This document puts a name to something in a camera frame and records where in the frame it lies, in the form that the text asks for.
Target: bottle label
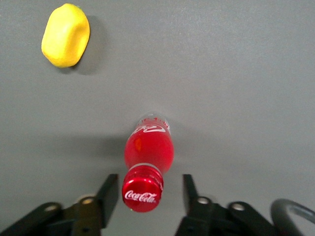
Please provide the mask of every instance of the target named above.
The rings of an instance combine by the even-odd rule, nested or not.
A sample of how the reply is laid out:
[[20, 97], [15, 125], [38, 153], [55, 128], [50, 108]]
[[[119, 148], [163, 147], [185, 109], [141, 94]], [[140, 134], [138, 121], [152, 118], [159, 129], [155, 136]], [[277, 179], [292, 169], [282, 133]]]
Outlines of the bottle label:
[[136, 128], [136, 130], [131, 135], [138, 133], [140, 130], [143, 130], [143, 133], [166, 132], [166, 130], [159, 125], [142, 125]]
[[125, 194], [125, 199], [126, 200], [134, 200], [134, 201], [139, 201], [139, 202], [144, 202], [144, 203], [155, 203], [155, 197], [157, 194], [155, 193], [134, 193], [133, 190], [129, 190]]

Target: metal bolt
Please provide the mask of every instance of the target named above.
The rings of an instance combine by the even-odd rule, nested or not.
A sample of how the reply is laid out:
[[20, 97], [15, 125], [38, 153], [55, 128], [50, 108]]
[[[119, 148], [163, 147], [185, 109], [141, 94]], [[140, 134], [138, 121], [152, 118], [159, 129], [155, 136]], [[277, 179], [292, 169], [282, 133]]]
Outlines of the metal bolt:
[[200, 197], [200, 198], [198, 198], [198, 202], [201, 204], [208, 204], [209, 200], [207, 198]]
[[245, 207], [241, 204], [238, 204], [238, 203], [234, 203], [232, 205], [232, 208], [235, 209], [235, 210], [245, 210]]
[[86, 204], [90, 204], [91, 202], [93, 202], [93, 198], [87, 198], [82, 202], [82, 204], [86, 205]]
[[56, 205], [51, 205], [45, 208], [45, 211], [51, 211], [51, 210], [56, 210], [57, 206]]

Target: red bottle cap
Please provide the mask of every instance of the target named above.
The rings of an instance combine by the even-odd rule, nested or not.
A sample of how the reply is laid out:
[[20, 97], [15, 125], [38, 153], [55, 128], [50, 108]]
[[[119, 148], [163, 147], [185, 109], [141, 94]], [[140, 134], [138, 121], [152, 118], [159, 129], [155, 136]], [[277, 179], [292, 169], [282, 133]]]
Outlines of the red bottle cap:
[[156, 208], [161, 200], [163, 178], [158, 169], [139, 165], [131, 168], [123, 183], [123, 201], [136, 212], [147, 212]]

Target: lemon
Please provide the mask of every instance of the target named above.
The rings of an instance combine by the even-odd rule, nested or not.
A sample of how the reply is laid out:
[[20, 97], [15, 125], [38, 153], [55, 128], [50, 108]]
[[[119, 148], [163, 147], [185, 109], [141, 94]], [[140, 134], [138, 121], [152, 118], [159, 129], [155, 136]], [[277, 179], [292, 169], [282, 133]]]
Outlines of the lemon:
[[80, 60], [89, 37], [90, 25], [84, 12], [66, 3], [51, 13], [41, 50], [54, 66], [70, 67]]

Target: coca-cola bottle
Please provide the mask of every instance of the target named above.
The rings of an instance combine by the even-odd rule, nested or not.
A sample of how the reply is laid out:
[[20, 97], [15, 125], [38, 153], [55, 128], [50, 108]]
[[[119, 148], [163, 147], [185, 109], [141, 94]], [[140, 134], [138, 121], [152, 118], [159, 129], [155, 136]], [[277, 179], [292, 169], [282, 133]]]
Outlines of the coca-cola bottle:
[[125, 148], [129, 169], [124, 179], [124, 203], [137, 212], [157, 207], [163, 192], [163, 177], [174, 159], [174, 147], [166, 119], [146, 114], [137, 124]]

